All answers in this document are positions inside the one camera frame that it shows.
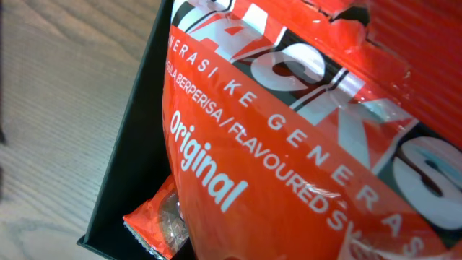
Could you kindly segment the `Haribo gummy bag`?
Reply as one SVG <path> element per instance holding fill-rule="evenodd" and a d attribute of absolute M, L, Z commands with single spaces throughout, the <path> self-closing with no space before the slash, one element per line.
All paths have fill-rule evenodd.
<path fill-rule="evenodd" d="M 169 175 L 157 193 L 132 213 L 124 226 L 156 259 L 171 259 L 189 238 L 174 178 Z"/>

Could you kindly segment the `red Hacks candy bag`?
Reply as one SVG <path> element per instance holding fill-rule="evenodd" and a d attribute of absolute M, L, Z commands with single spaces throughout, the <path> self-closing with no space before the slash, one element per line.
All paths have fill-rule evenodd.
<path fill-rule="evenodd" d="M 199 259 L 459 259 L 459 1 L 174 1 L 162 100 Z"/>

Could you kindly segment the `dark green open box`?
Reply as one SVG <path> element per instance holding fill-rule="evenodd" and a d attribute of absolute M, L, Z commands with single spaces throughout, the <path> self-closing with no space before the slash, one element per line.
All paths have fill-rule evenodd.
<path fill-rule="evenodd" d="M 162 91 L 172 1 L 162 1 L 134 81 L 87 232 L 78 244 L 106 259 L 156 259 L 123 224 L 171 174 L 162 127 Z M 194 259 L 186 240 L 171 259 Z"/>

